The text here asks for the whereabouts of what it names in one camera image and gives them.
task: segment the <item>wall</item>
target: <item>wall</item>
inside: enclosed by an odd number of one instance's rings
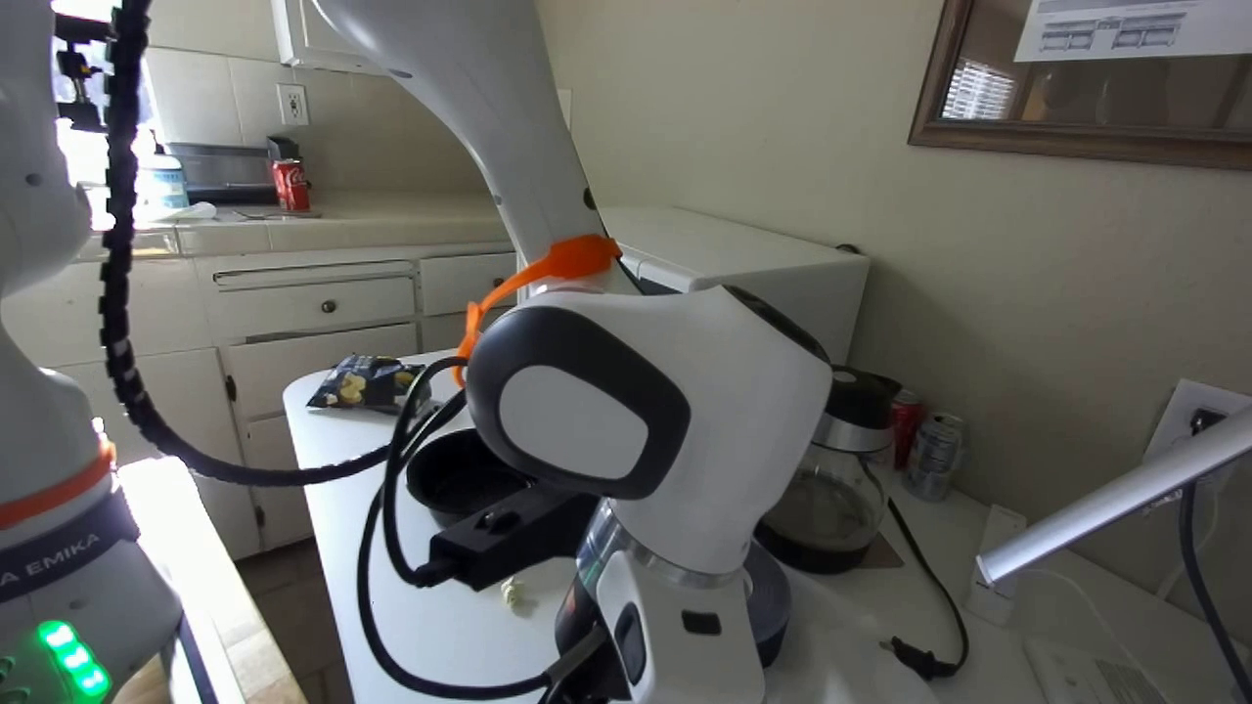
[[[156,0],[150,74],[165,142],[261,143],[290,131],[322,191],[481,191],[464,148],[390,77],[279,64],[270,0]],[[280,128],[275,86],[307,90]]]
[[[1029,515],[1141,453],[1176,374],[1252,392],[1252,177],[913,148],[937,0],[549,0],[602,204],[860,244],[854,360],[971,420],[961,489]],[[1252,495],[1252,472],[1228,503]],[[1252,520],[1224,512],[1215,555]],[[1082,551],[1156,583],[1167,512]],[[1249,559],[1215,598],[1252,633]]]

